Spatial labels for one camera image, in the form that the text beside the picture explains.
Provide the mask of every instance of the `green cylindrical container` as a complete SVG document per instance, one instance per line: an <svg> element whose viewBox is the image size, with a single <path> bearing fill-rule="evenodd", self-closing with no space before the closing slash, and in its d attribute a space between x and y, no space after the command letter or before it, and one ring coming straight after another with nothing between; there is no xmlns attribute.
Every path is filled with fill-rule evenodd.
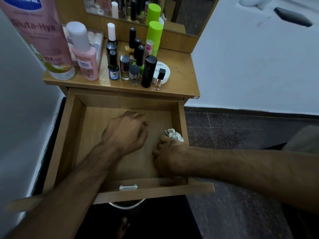
<svg viewBox="0 0 319 239"><path fill-rule="evenodd" d="M157 56L160 46L160 39L162 37L163 25L160 22L151 21L148 27L147 40L154 41L152 55Z"/></svg>
<svg viewBox="0 0 319 239"><path fill-rule="evenodd" d="M151 21L159 21L161 8L155 3L148 5L148 11L146 16L146 25L149 26Z"/></svg>

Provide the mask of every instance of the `crumpled white cloth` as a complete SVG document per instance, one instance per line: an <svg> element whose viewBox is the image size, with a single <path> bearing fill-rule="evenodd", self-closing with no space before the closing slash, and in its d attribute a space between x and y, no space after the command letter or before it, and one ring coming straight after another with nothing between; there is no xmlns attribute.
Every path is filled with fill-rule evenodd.
<svg viewBox="0 0 319 239"><path fill-rule="evenodd" d="M164 134L170 138L175 138L181 142L184 142L184 139L182 138L181 134L179 134L178 132L175 132L173 128L165 130Z"/></svg>

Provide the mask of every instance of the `forearm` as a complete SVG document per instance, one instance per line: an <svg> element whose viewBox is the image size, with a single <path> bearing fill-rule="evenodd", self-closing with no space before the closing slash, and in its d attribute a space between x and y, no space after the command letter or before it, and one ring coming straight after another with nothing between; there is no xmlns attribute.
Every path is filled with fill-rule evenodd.
<svg viewBox="0 0 319 239"><path fill-rule="evenodd" d="M209 177L319 213L319 156L275 150L189 147L178 173Z"/></svg>
<svg viewBox="0 0 319 239"><path fill-rule="evenodd" d="M117 156L112 146L107 150L105 146L95 146L7 238L73 238Z"/></svg>

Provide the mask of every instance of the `mirror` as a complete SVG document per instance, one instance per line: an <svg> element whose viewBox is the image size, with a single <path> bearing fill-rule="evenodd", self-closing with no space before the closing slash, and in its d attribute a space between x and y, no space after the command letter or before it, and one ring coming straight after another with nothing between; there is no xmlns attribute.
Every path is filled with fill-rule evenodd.
<svg viewBox="0 0 319 239"><path fill-rule="evenodd" d="M215 0L83 0L86 12L147 25L159 16L165 30L198 36Z"/></svg>

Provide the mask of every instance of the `hand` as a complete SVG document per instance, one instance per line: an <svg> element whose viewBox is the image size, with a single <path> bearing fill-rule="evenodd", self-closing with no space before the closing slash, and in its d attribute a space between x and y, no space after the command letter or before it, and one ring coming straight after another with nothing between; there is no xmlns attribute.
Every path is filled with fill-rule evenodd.
<svg viewBox="0 0 319 239"><path fill-rule="evenodd" d="M114 147L120 156L130 154L144 146L147 138L148 121L145 115L125 112L112 118L102 134L102 143Z"/></svg>
<svg viewBox="0 0 319 239"><path fill-rule="evenodd" d="M157 149L153 151L159 172L165 177L182 175L188 147L175 138L162 135Z"/></svg>

